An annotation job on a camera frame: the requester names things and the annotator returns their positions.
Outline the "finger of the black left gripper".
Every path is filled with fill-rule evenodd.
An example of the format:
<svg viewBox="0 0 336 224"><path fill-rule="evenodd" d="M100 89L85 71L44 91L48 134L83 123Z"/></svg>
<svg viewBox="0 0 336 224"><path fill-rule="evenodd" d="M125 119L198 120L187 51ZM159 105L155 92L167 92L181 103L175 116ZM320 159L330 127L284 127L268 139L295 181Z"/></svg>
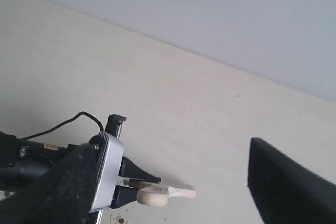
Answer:
<svg viewBox="0 0 336 224"><path fill-rule="evenodd" d="M131 202L137 201L137 193L138 189L116 186L110 208L118 209Z"/></svg>
<svg viewBox="0 0 336 224"><path fill-rule="evenodd" d="M139 179L151 183L161 182L160 177L156 177L147 173L125 156L122 157L121 166L119 169L119 176L124 178Z"/></svg>

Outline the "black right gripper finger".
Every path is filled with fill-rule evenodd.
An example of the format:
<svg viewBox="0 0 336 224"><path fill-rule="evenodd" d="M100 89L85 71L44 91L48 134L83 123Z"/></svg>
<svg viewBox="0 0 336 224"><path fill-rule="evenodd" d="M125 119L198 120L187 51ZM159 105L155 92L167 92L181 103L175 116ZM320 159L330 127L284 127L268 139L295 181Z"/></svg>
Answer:
<svg viewBox="0 0 336 224"><path fill-rule="evenodd" d="M263 223L335 223L335 184L257 137L247 186Z"/></svg>

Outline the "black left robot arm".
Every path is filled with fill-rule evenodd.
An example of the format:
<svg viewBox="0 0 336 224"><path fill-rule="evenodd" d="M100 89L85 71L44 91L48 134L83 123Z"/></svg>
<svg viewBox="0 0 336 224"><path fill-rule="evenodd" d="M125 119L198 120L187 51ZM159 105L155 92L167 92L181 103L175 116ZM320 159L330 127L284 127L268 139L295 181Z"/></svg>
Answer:
<svg viewBox="0 0 336 224"><path fill-rule="evenodd" d="M76 145L59 147L34 142L32 139L51 133L54 130L87 116L99 127L99 133L89 143L97 157L98 176L93 204L86 223L100 223L103 209L118 209L137 199L138 188L120 185L119 178L137 182L160 183L159 177L151 175L123 156L124 146L119 140L122 124L126 118L110 115L106 125L88 112L79 112L50 130L28 137L17 138L1 133L1 191L10 194L39 178L72 152Z"/></svg>

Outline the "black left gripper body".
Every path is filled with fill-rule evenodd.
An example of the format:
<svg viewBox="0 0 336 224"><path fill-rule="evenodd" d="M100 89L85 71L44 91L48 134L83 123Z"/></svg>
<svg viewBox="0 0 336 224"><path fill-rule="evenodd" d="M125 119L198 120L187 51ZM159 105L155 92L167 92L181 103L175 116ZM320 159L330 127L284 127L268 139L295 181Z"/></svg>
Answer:
<svg viewBox="0 0 336 224"><path fill-rule="evenodd" d="M97 157L90 143L1 202L1 223L86 223L96 191Z"/></svg>

